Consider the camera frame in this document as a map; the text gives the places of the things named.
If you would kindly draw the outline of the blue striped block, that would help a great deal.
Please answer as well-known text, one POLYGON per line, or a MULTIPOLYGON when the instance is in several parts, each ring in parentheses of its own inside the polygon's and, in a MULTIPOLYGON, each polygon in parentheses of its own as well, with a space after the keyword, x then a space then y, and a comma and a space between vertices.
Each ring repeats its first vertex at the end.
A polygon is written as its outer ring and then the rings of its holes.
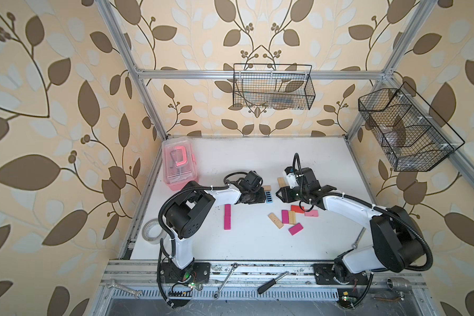
POLYGON ((265 191, 265 202, 267 204, 272 204, 273 202, 272 194, 270 191, 265 191))

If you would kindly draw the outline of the magenta block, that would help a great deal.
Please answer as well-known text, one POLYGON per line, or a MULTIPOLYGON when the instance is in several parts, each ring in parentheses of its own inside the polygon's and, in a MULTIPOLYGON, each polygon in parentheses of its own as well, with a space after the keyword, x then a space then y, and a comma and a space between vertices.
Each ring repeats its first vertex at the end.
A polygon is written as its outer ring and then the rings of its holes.
POLYGON ((224 217, 224 230, 230 230, 230 229, 231 229, 231 217, 225 216, 224 217))
POLYGON ((225 205, 225 218, 226 219, 231 218, 231 205, 230 204, 225 205))
POLYGON ((301 223, 296 223, 295 225, 291 226, 288 231, 289 233, 294 236, 296 235, 297 233, 299 233, 300 231, 302 231, 304 229, 303 225, 301 223))
POLYGON ((282 221, 282 224, 284 225, 290 224, 290 214, 288 210, 281 211, 281 221, 282 221))

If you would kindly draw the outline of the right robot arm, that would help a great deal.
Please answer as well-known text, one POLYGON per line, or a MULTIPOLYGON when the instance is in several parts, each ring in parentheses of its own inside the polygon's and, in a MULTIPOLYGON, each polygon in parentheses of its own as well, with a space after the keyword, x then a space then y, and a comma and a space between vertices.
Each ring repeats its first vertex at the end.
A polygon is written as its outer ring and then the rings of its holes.
POLYGON ((341 308, 359 307, 377 273, 425 272, 433 266, 432 250, 404 208, 384 208, 339 192, 334 186, 321 186, 312 169, 301 165, 299 154, 294 154, 284 176, 288 184, 276 192, 282 202, 298 203, 304 214, 316 209, 339 214, 371 233, 370 246, 352 248, 333 261, 330 276, 341 285, 351 283, 351 278, 358 274, 369 275, 363 293, 357 299, 339 301, 341 308))

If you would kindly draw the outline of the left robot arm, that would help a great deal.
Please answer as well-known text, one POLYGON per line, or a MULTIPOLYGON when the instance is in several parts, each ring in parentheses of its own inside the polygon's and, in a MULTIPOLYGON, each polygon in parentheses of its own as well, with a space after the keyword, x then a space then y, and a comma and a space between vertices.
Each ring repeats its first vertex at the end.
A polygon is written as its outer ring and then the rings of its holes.
POLYGON ((193 236, 200 230, 209 212, 218 206, 264 204, 263 179, 255 171, 233 172, 224 178, 223 186, 202 186, 189 181, 161 206, 157 216, 167 233, 171 249, 160 239, 157 261, 157 286, 168 307, 182 307, 181 298, 192 295, 209 282, 210 263, 196 263, 193 236))

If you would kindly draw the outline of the red block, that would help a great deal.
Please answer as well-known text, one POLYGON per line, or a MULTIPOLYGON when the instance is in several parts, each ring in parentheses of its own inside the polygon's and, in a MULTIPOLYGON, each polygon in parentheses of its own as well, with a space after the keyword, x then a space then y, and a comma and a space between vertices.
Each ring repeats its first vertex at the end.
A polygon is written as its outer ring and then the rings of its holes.
POLYGON ((305 213, 305 210, 301 208, 299 205, 291 205, 290 210, 295 213, 301 213, 301 214, 305 213))

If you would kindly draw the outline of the small natural wood block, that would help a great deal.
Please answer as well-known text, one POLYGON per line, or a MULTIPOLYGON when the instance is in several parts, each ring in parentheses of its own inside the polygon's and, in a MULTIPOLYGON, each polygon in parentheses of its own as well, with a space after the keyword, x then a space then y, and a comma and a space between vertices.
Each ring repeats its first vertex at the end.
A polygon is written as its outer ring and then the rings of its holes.
POLYGON ((295 225, 297 223, 297 221, 296 221, 296 212, 289 211, 288 212, 288 218, 289 218, 289 224, 290 225, 295 225))

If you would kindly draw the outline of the light pink block right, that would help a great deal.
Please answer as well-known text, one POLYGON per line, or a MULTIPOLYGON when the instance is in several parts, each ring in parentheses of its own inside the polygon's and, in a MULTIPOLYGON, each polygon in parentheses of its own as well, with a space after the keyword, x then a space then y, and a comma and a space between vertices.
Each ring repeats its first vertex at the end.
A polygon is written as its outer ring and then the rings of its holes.
POLYGON ((306 217, 318 217, 318 216, 319 216, 319 212, 318 212, 317 209, 312 209, 311 211, 306 211, 306 212, 304 213, 304 215, 305 215, 306 217))

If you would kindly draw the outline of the silver wrench on table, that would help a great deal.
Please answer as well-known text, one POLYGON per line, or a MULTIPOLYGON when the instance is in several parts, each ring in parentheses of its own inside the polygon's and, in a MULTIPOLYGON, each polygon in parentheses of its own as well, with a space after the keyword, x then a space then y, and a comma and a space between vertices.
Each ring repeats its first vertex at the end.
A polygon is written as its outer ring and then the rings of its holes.
POLYGON ((363 227, 363 228, 360 230, 360 232, 359 232, 359 234, 358 234, 358 237, 356 238, 356 240, 355 240, 354 243, 352 244, 352 248, 353 248, 354 250, 356 250, 356 249, 358 248, 359 243, 361 242, 361 240, 362 240, 362 238, 363 238, 363 235, 366 233, 366 230, 367 230, 367 229, 366 229, 365 227, 363 227))

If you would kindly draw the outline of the pink plastic storage box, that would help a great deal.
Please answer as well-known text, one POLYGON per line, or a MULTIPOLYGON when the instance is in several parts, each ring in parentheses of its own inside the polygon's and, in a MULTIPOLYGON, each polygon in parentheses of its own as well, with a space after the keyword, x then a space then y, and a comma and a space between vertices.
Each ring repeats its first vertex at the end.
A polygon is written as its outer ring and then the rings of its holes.
POLYGON ((162 143, 163 181, 179 191, 190 181, 198 181, 196 158, 188 137, 173 138, 162 143))

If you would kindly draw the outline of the clear tape roll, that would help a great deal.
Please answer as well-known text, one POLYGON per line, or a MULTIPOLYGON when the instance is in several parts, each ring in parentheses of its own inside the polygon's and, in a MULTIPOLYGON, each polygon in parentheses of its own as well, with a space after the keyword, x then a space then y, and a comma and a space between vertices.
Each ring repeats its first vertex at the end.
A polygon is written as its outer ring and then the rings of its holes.
POLYGON ((142 228, 142 238, 149 244, 159 244, 167 237, 166 231, 161 227, 158 219, 149 220, 142 228))

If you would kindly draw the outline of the metal pipe fitting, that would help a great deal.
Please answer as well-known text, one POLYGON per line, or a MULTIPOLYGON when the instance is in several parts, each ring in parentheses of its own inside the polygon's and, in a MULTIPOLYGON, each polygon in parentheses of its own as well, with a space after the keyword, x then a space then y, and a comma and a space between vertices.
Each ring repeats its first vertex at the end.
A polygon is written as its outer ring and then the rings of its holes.
POLYGON ((412 283, 403 277, 391 277, 387 279, 387 287, 395 292, 411 292, 412 283))

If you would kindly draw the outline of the silver wrench bottom left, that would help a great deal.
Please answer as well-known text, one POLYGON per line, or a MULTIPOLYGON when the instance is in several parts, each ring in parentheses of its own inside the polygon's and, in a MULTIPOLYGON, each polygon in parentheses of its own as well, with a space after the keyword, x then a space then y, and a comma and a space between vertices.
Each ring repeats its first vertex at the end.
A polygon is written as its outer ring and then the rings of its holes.
POLYGON ((120 290, 124 293, 130 294, 135 299, 139 299, 143 295, 142 290, 134 290, 133 288, 130 288, 123 284, 118 283, 114 279, 111 279, 110 282, 107 283, 107 288, 114 288, 114 289, 120 290))

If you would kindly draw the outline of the silver wrench on rail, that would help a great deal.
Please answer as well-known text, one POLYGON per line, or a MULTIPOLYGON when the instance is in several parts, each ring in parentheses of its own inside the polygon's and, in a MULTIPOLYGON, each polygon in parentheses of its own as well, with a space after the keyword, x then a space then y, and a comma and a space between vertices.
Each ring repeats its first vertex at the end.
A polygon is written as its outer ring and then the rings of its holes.
POLYGON ((229 279, 231 278, 231 276, 234 275, 234 272, 237 270, 237 268, 240 266, 239 263, 233 263, 231 268, 230 268, 230 271, 229 273, 227 274, 227 276, 225 277, 225 280, 221 283, 221 285, 218 287, 218 289, 216 290, 216 292, 214 293, 213 295, 213 299, 214 300, 218 300, 219 297, 221 296, 221 292, 223 291, 223 289, 225 288, 226 284, 228 283, 229 279))

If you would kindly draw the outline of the black handled screwdriver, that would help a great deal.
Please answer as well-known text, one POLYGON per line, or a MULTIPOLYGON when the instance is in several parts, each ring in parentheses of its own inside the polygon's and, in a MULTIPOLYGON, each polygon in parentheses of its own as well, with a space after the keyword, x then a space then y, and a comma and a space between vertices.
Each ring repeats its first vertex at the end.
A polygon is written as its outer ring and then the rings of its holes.
POLYGON ((269 280, 268 282, 262 284, 259 288, 258 288, 258 294, 259 295, 262 295, 264 294, 265 292, 267 292, 271 287, 275 286, 281 279, 283 279, 285 276, 289 275, 290 272, 289 271, 285 271, 283 272, 282 274, 280 274, 279 276, 275 277, 274 279, 271 279, 269 280))

